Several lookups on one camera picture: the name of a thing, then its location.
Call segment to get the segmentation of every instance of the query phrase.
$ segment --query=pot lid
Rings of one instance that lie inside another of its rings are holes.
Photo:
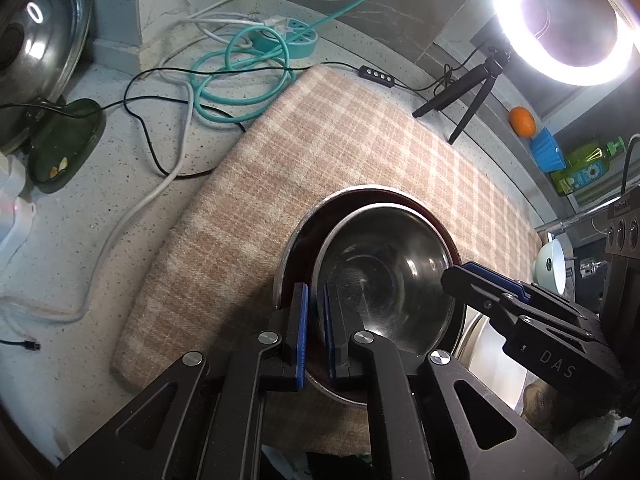
[[[25,0],[0,35],[0,103],[55,102],[80,57],[92,0]],[[36,110],[0,110],[0,150],[15,150]]]

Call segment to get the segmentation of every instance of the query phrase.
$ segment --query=tripod stand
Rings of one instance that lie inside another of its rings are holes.
[[[471,117],[473,117],[482,102],[484,102],[487,96],[491,93],[495,80],[504,71],[504,67],[509,62],[510,54],[508,52],[500,49],[491,49],[491,51],[491,56],[489,56],[482,65],[478,65],[471,69],[460,79],[454,81],[451,85],[446,87],[442,92],[437,94],[430,101],[427,101],[413,113],[413,116],[418,118],[431,110],[444,110],[444,108],[460,99],[476,85],[484,82],[482,88],[474,98],[473,102],[469,105],[466,113],[449,137],[449,144],[453,144],[460,136],[468,122],[471,120]]]

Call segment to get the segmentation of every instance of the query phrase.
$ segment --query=bowl rim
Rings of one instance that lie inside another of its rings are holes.
[[[289,235],[287,239],[287,243],[280,255],[280,261],[278,262],[278,266],[275,269],[275,273],[273,276],[273,291],[271,293],[271,300],[273,302],[274,308],[281,308],[281,300],[282,300],[282,285],[284,282],[284,273],[287,269],[287,263],[289,261],[289,256],[293,247],[300,236],[300,232],[306,226],[306,224],[320,211],[324,206],[326,206],[329,202],[332,202],[334,199],[357,191],[385,191],[398,194],[411,202],[415,202],[418,206],[428,211],[429,209],[422,202],[420,202],[415,196],[408,194],[407,192],[398,189],[397,187],[391,186],[382,186],[379,184],[358,184],[357,186],[348,186],[339,189],[331,193],[330,195],[324,197],[320,202],[317,202],[311,209],[309,209],[305,215],[302,217],[300,222],[296,225],[295,229],[293,229],[292,233]]]
[[[428,220],[429,223],[434,227],[434,230],[440,235],[441,238],[445,241],[444,245],[449,251],[449,254],[452,256],[452,264],[460,265],[461,258],[458,248],[456,247],[456,243],[447,231],[446,227],[440,222],[440,220],[431,213],[430,209],[426,206],[424,202],[416,198],[414,195],[407,193],[397,187],[391,186],[383,186],[381,184],[358,184],[356,186],[348,186],[342,189],[339,189],[328,196],[324,197],[322,200],[317,202],[312,208],[310,208],[302,219],[298,222],[295,229],[293,229],[292,233],[289,235],[287,239],[287,243],[284,247],[282,255],[280,257],[280,261],[278,266],[275,269],[274,277],[273,277],[273,292],[272,292],[272,305],[277,310],[283,308],[281,305],[282,302],[282,287],[284,286],[284,277],[287,270],[287,265],[289,263],[290,255],[296,245],[298,238],[300,237],[301,232],[315,218],[316,214],[320,212],[325,206],[327,206],[333,200],[337,198],[341,198],[344,195],[357,193],[360,191],[379,191],[384,193],[389,193],[391,195],[399,196],[406,200],[406,202],[410,205],[409,209],[418,213],[421,216],[424,216],[422,213],[418,211],[424,211],[427,213],[432,220]],[[458,316],[460,319],[456,320],[457,330],[454,333],[451,333],[452,327],[449,327],[449,331],[445,334],[445,338],[449,335],[454,336],[454,341],[449,341],[450,344],[450,352],[454,352],[460,342],[460,336],[462,336],[463,326],[465,323],[466,317],[466,305],[462,302],[457,301],[455,303],[456,311],[454,312],[455,316]],[[309,373],[308,369],[305,367],[305,379],[311,383],[313,387],[315,387],[318,391],[324,393],[327,397],[340,402],[346,406],[356,407],[356,408],[366,408],[366,402],[358,402],[357,400],[347,399],[345,397],[340,396],[337,392],[329,389],[324,383],[321,383],[318,379],[316,379],[311,373]]]
[[[405,213],[408,213],[410,216],[413,216],[414,218],[418,219],[420,222],[425,224],[431,230],[431,232],[437,236],[438,241],[440,242],[440,245],[446,254],[448,266],[452,267],[454,265],[453,257],[451,256],[451,253],[449,251],[449,248],[447,247],[447,244],[444,241],[444,238],[442,238],[442,236],[440,235],[440,232],[436,229],[436,227],[431,222],[429,222],[424,216],[422,216],[420,213],[418,213],[417,211],[414,211],[410,207],[407,207],[401,204],[395,204],[392,202],[377,202],[375,204],[369,204],[359,209],[356,209],[356,211],[349,213],[342,220],[340,220],[334,226],[334,228],[331,229],[331,232],[329,232],[327,237],[324,239],[324,242],[322,242],[322,246],[320,247],[320,250],[318,251],[318,255],[316,256],[316,260],[314,262],[314,270],[311,274],[311,287],[309,289],[309,307],[310,308],[317,303],[316,298],[318,297],[318,278],[320,277],[320,269],[322,267],[322,262],[324,261],[324,256],[326,255],[326,252],[329,249],[329,246],[334,241],[338,233],[340,233],[340,231],[345,227],[345,225],[351,222],[354,218],[357,218],[363,215],[364,213],[367,213],[369,211],[376,210],[376,209],[400,210]],[[455,306],[455,303],[456,303],[455,299],[452,298],[451,304]]]

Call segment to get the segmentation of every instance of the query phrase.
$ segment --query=speckled countertop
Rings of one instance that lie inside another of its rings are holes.
[[[184,66],[209,48],[187,51],[176,63]],[[356,66],[365,63],[355,54],[321,40],[314,58],[303,60],[303,65],[327,59]],[[251,95],[264,91],[270,77],[244,75],[239,82],[224,82],[222,88],[236,97]],[[107,104],[122,97],[128,81],[129,76],[123,73],[94,65],[79,66],[68,99],[91,97]],[[422,103],[399,88],[389,90],[360,81],[407,112]],[[181,92],[181,88],[151,77],[138,83],[133,94],[184,97]],[[170,168],[177,155],[184,106],[144,101],[131,107],[147,121],[158,157]],[[454,127],[438,112],[429,113],[422,122],[444,137]],[[212,128],[197,118],[192,125],[184,171],[215,166],[240,135],[235,126]],[[515,184],[470,137],[461,136],[455,146],[521,208],[532,224],[540,223]],[[15,331],[20,331],[42,344],[40,352],[0,348],[0,396],[25,435],[53,462],[75,449],[131,398],[110,374],[111,355],[154,255],[203,181],[172,183],[128,229],[111,252],[89,313],[82,321],[55,326],[17,316],[0,319],[0,338],[15,338]],[[58,309],[78,309],[109,231],[159,182],[142,130],[123,109],[112,108],[100,143],[79,173],[57,193],[33,192],[38,212],[27,242],[2,275],[4,293],[43,301]]]

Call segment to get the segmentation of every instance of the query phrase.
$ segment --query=green plate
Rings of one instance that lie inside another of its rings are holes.
[[[29,177],[44,193],[59,190],[78,172],[100,141],[106,122],[104,111],[91,99],[58,108],[74,115],[92,114],[77,119],[52,112],[31,137]]]

